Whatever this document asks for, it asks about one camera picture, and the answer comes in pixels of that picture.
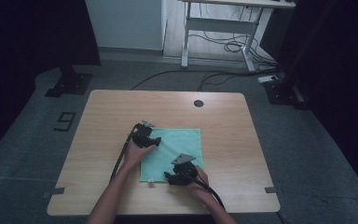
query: wooden table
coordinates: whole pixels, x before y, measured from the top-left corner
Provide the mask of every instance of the wooden table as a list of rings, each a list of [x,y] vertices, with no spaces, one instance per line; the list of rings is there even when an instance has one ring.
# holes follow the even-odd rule
[[[271,8],[294,8],[296,4],[292,1],[290,3],[285,0],[179,0],[187,3],[186,28],[185,28],[185,42],[182,48],[182,62],[181,66],[187,68],[188,63],[188,33],[190,30],[194,31],[209,31],[220,33],[232,33],[248,35],[246,44],[241,52],[246,62],[249,71],[255,71],[253,64],[253,57],[250,53],[250,47],[255,38],[258,23],[260,22],[263,9],[265,7]],[[205,3],[218,5],[236,5],[244,7],[260,7],[254,21],[233,21],[233,20],[217,20],[209,18],[192,18],[190,16],[191,3]]]
[[[201,100],[203,107],[194,102]],[[128,133],[142,119],[159,128],[201,129],[205,172],[229,213],[277,212],[273,187],[246,101],[240,93],[93,91],[52,195],[52,216],[88,215],[103,190]],[[121,215],[207,214],[183,187],[129,180]]]

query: human arm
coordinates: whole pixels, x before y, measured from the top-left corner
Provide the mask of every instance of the human arm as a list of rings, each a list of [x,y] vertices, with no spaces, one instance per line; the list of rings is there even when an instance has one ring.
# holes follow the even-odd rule
[[[124,162],[92,209],[89,219],[87,220],[88,224],[111,224],[114,222],[121,195],[131,171],[134,170],[144,156],[155,147],[156,146],[139,148],[132,141],[129,142],[124,156]]]
[[[197,176],[197,179],[209,185],[208,176],[202,171],[199,166],[196,166],[196,169],[199,172],[199,176]],[[217,202],[213,195],[206,189],[204,189],[202,186],[192,182],[187,185],[186,188],[194,197],[196,197],[203,204],[205,204],[217,224],[237,223],[237,221]]]

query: towel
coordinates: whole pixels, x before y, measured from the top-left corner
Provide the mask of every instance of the towel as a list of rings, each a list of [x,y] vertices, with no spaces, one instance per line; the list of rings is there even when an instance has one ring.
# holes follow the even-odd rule
[[[204,169],[200,129],[153,128],[150,138],[161,137],[159,147],[149,152],[141,162],[140,181],[166,182],[164,172],[173,175],[171,162],[181,153],[193,156],[193,164]]]

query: white wall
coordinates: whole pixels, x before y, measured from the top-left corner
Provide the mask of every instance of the white wall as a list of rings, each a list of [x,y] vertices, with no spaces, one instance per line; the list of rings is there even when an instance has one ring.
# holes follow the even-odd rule
[[[162,50],[166,0],[86,0],[98,47]]]

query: human hand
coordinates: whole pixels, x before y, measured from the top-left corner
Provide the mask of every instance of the human hand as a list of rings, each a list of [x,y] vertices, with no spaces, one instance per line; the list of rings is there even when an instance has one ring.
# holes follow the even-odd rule
[[[199,175],[197,176],[197,179],[200,182],[205,183],[206,185],[209,186],[209,180],[208,180],[208,176],[205,174],[205,172],[203,172],[203,170],[196,165],[196,169],[199,172]],[[186,186],[186,188],[190,191],[190,193],[196,197],[197,199],[201,200],[201,201],[205,201],[207,198],[212,197],[212,194],[206,190],[205,188],[203,188],[202,186],[200,186],[197,183],[191,182],[189,185]]]
[[[129,144],[127,145],[126,154],[124,156],[124,162],[123,167],[129,168],[130,170],[133,170],[136,165],[138,165],[144,156],[153,150],[156,146],[150,146],[146,148],[140,148],[135,145],[135,143],[132,142],[132,139],[130,140]]]

